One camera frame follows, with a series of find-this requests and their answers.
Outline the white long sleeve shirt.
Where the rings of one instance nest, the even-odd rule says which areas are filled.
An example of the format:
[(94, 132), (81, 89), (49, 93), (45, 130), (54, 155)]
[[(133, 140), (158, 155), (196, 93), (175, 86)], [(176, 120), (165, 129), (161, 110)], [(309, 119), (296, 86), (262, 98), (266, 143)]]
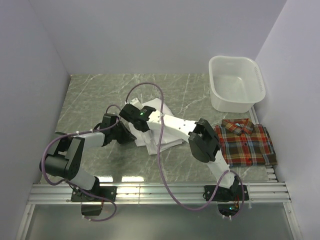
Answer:
[[(159, 98), (141, 103), (138, 109), (142, 109), (144, 106), (153, 107), (156, 110), (161, 110), (162, 101)], [(160, 130), (151, 130), (143, 133), (134, 128), (132, 123), (128, 124), (130, 132), (136, 137), (134, 141), (137, 147), (145, 146), (149, 155), (156, 155), (159, 145)], [(160, 144), (160, 152), (163, 152), (171, 147), (180, 145), (184, 142), (183, 139), (177, 138), (172, 134), (164, 132), (162, 134), (162, 140)]]

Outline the plaid shirt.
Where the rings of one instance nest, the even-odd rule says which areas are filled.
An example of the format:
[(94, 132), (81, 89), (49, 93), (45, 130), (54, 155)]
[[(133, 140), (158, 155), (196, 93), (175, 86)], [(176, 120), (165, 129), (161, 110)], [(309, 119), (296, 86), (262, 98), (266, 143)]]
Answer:
[(223, 119), (214, 127), (230, 167), (274, 166), (276, 152), (266, 127), (250, 119)]

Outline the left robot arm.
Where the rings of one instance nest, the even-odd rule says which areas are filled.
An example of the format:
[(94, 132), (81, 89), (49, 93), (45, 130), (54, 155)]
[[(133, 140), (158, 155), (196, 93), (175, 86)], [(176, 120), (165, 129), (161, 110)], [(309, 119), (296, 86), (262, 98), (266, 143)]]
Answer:
[(83, 190), (89, 201), (96, 201), (101, 195), (99, 179), (81, 168), (83, 152), (93, 147), (104, 147), (112, 141), (127, 144), (136, 137), (115, 114), (106, 113), (102, 121), (85, 132), (56, 132), (46, 147), (40, 162), (45, 180), (52, 186), (67, 182)]

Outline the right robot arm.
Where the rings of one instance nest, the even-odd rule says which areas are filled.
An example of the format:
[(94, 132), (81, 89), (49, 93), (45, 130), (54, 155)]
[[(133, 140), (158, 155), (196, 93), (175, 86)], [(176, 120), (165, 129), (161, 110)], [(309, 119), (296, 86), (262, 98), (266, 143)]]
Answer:
[(207, 120), (185, 120), (162, 113), (150, 106), (138, 109), (129, 103), (120, 111), (120, 116), (140, 132), (162, 130), (186, 141), (189, 143), (192, 156), (207, 164), (214, 177), (219, 179), (224, 172), (228, 172), (218, 187), (221, 196), (231, 200), (238, 194), (239, 178), (230, 172), (221, 151), (218, 135)]

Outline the white plastic basin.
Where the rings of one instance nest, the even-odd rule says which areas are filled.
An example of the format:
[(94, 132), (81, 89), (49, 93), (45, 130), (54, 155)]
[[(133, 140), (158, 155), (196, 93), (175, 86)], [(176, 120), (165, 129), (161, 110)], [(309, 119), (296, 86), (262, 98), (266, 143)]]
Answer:
[(214, 56), (208, 70), (211, 104), (219, 112), (246, 113), (266, 96), (260, 68), (250, 58)]

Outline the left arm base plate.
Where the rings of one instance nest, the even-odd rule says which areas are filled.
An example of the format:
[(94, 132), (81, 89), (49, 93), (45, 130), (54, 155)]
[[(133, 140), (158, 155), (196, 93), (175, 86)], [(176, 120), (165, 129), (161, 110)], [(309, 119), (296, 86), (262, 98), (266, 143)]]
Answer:
[(116, 200), (117, 187), (116, 186), (100, 186), (98, 190), (81, 190), (74, 188), (71, 193), (71, 202), (101, 202)]

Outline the aluminium mounting rail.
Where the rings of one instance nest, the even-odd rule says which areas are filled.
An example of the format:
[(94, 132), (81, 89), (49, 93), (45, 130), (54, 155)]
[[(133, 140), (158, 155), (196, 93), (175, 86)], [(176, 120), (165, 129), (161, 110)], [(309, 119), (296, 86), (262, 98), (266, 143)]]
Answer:
[[(105, 196), (116, 204), (174, 204), (175, 201), (161, 183), (103, 183)], [(171, 183), (169, 188), (173, 195), (186, 205), (204, 204), (214, 193), (215, 187), (209, 183)], [(229, 202), (240, 202), (244, 195), (247, 203), (289, 203), (291, 197), (284, 182), (244, 183), (238, 187), (234, 197)], [(35, 184), (31, 188), (27, 203), (29, 205), (58, 204), (98, 204), (100, 200), (85, 197), (78, 190), (72, 190), (69, 185), (51, 186)]]

